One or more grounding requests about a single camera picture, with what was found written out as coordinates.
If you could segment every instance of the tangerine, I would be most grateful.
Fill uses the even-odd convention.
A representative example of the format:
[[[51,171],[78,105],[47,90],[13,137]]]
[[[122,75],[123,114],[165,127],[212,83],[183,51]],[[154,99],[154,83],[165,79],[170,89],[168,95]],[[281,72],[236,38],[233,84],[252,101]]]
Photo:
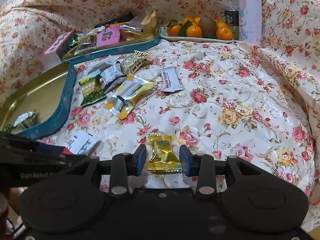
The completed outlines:
[[[219,40],[230,41],[233,39],[232,31],[228,27],[218,28],[216,34]]]
[[[217,28],[228,27],[227,24],[224,22],[216,21],[216,23],[217,23]]]
[[[187,37],[200,38],[202,37],[202,29],[199,26],[192,25],[186,31]]]
[[[170,26],[167,28],[167,34],[171,37],[177,37],[180,29],[181,29],[181,25],[179,24]]]
[[[200,19],[201,19],[201,17],[196,17],[196,18],[194,19],[194,22],[195,22],[197,25],[199,25]]]
[[[184,17],[184,18],[182,19],[181,24],[184,25],[188,20],[189,20],[190,22],[194,22],[194,19],[193,19],[192,17]]]

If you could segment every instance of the fruit plate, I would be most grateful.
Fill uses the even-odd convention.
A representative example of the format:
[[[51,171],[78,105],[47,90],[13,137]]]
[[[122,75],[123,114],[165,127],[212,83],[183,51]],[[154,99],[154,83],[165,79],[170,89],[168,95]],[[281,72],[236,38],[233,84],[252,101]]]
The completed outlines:
[[[231,43],[231,41],[217,40],[217,39],[207,39],[207,38],[192,38],[192,37],[171,37],[167,34],[166,28],[161,28],[161,38],[167,41],[192,41],[192,42],[221,42],[221,43]]]

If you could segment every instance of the floral tablecloth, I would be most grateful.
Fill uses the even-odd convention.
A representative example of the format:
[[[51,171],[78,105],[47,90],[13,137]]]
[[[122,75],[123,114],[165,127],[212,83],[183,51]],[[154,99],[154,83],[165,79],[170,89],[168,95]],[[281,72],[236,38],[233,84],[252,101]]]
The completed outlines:
[[[58,33],[87,30],[121,12],[137,14],[151,7],[163,21],[182,15],[222,18],[223,6],[234,2],[9,0],[0,8],[0,101],[43,71],[37,56]],[[309,231],[320,222],[319,10],[320,0],[263,0],[263,47],[162,40],[148,50],[152,62],[137,74],[160,83],[156,70],[177,66],[183,91],[155,91],[120,121],[103,101],[80,108],[82,95],[76,86],[68,121],[43,141],[63,145],[73,131],[82,129],[101,140],[95,154],[103,160],[133,152],[150,132],[163,132],[173,136],[176,152],[186,144],[193,153],[216,160],[239,156],[305,192],[310,209],[303,228]],[[121,60],[124,55],[115,57]],[[80,75],[90,63],[76,66]],[[146,171],[130,180],[132,187],[196,184],[196,178],[181,174]],[[220,177],[218,189],[224,188]],[[107,176],[101,189],[108,190]]]

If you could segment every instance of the starbucks can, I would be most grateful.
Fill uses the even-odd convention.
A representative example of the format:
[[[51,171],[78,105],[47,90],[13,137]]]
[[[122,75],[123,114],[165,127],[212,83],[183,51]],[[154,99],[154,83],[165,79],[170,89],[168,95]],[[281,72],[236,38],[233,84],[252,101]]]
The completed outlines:
[[[224,11],[224,19],[228,27],[233,33],[233,39],[239,40],[239,11],[228,9]]]

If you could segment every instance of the white thermos bottle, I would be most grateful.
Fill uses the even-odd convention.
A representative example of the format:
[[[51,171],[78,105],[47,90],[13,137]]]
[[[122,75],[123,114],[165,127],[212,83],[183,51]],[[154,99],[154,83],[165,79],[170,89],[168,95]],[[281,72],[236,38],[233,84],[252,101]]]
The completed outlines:
[[[239,40],[260,45],[262,33],[262,1],[238,0],[238,4]]]

